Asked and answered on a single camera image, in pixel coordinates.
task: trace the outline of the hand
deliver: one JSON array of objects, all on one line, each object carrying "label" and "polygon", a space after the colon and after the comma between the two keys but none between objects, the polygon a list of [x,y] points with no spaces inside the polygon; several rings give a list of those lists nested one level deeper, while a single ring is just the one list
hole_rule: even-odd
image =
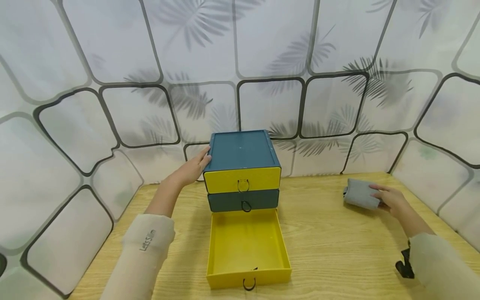
[{"label": "hand", "polygon": [[197,156],[184,163],[170,175],[171,179],[179,183],[182,187],[197,181],[212,159],[211,155],[206,155],[208,150],[210,150],[210,146],[207,146],[204,150],[200,151]]},{"label": "hand", "polygon": [[379,184],[371,184],[370,187],[378,190],[372,196],[383,201],[378,208],[389,212],[393,217],[398,219],[405,211],[412,209],[401,191]]}]

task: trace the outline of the wrist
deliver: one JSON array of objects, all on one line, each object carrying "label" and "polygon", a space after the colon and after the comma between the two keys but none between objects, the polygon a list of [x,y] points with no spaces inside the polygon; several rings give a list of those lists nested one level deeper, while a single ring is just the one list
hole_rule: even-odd
[{"label": "wrist", "polygon": [[175,176],[175,173],[170,174],[167,178],[165,178],[162,182],[165,182],[171,188],[181,190],[185,187],[185,183],[178,177]]},{"label": "wrist", "polygon": [[402,218],[410,218],[412,215],[416,214],[415,210],[410,206],[409,203],[405,203],[404,205],[401,205],[397,209],[397,219],[402,219]]}]

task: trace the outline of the folded sock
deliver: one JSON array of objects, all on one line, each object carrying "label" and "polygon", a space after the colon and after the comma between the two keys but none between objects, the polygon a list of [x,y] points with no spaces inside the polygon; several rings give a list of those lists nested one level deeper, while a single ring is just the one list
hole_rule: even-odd
[{"label": "folded sock", "polygon": [[377,192],[377,190],[369,187],[372,183],[349,178],[348,185],[343,190],[343,201],[366,209],[376,209],[380,200],[371,196],[371,194]]}]

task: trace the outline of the sleeve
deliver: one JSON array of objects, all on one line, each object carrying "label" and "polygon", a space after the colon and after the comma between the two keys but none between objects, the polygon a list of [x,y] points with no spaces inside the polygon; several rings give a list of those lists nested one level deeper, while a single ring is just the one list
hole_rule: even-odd
[{"label": "sleeve", "polygon": [[150,300],[156,276],[175,237],[166,216],[138,215],[123,237],[123,251],[101,300]]},{"label": "sleeve", "polygon": [[439,236],[421,233],[412,237],[410,264],[415,277],[438,299],[480,299],[480,278]]}]

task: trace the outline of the wooden table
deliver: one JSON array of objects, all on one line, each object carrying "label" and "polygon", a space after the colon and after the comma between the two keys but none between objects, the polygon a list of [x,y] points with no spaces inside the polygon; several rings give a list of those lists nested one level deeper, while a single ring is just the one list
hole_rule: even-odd
[{"label": "wooden table", "polygon": [[[210,290],[205,278],[211,213],[205,185],[183,189],[173,214],[176,237],[157,278],[152,299],[428,299],[415,279],[395,269],[407,238],[384,211],[347,207],[342,191],[347,178],[374,181],[401,190],[433,230],[452,243],[480,274],[480,254],[418,200],[384,173],[284,178],[278,214],[292,266],[290,283]],[[121,252],[121,239],[147,207],[156,185],[142,187],[86,271],[72,300],[97,300]]]}]

